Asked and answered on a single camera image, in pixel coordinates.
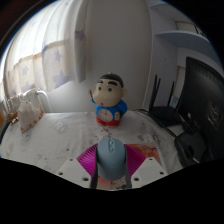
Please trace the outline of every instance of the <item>curtain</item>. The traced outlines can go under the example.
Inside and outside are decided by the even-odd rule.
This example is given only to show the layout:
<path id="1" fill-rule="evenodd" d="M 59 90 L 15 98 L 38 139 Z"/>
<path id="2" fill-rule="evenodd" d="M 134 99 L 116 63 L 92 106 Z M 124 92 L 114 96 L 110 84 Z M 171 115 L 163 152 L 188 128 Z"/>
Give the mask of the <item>curtain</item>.
<path id="1" fill-rule="evenodd" d="M 55 1 L 23 25 L 9 46 L 0 94 L 3 86 L 10 98 L 33 88 L 52 91 L 85 80 L 88 1 Z"/>

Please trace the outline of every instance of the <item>black monitor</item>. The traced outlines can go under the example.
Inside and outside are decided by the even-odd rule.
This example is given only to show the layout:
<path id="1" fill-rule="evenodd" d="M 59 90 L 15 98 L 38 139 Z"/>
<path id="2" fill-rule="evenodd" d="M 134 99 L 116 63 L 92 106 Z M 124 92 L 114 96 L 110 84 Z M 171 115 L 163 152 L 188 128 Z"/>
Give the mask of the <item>black monitor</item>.
<path id="1" fill-rule="evenodd" d="M 195 133 L 201 138 L 193 147 L 197 153 L 203 144 L 200 162 L 224 158 L 224 78 L 216 70 L 199 60 L 186 58 L 178 112 L 189 130 L 182 140 L 189 145 L 192 136 L 196 139 Z"/>

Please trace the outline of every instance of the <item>computer mouse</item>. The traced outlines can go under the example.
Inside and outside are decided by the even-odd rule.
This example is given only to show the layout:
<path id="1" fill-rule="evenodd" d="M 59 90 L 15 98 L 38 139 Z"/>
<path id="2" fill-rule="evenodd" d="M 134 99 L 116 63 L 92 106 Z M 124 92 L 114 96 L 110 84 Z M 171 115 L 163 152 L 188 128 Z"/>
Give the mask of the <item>computer mouse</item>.
<path id="1" fill-rule="evenodd" d="M 115 138 L 103 138 L 97 145 L 98 175 L 105 180 L 118 180 L 125 175 L 126 150 Z"/>

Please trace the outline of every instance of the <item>white object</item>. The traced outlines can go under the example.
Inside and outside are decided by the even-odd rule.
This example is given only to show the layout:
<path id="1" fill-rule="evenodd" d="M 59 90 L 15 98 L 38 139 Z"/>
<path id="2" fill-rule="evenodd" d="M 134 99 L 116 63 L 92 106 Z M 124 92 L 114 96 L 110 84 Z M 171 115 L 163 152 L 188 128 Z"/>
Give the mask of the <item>white object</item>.
<path id="1" fill-rule="evenodd" d="M 37 122 L 42 118 L 43 113 L 44 112 L 42 110 L 41 105 L 39 105 L 39 108 L 37 109 L 32 105 L 32 103 L 21 100 L 18 109 L 18 117 L 20 121 L 21 131 L 25 132 L 29 128 L 36 125 Z"/>
<path id="2" fill-rule="evenodd" d="M 91 186 L 91 176 L 75 158 L 67 159 L 56 175 L 84 188 Z"/>
<path id="3" fill-rule="evenodd" d="M 143 187 L 167 175 L 155 158 L 146 158 L 131 177 L 132 188 Z"/>

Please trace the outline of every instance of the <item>figurine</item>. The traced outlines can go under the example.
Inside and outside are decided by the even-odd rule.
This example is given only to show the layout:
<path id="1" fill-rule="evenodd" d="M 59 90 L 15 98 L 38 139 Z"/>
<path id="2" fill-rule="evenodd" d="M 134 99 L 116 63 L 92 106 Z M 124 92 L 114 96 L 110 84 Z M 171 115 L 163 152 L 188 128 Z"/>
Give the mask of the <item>figurine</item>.
<path id="1" fill-rule="evenodd" d="M 127 89 L 122 79 L 112 73 L 103 75 L 94 86 L 94 93 L 90 90 L 93 103 L 96 103 L 96 121 L 99 125 L 117 127 L 122 116 L 127 112 L 126 103 L 121 100 L 126 96 Z"/>

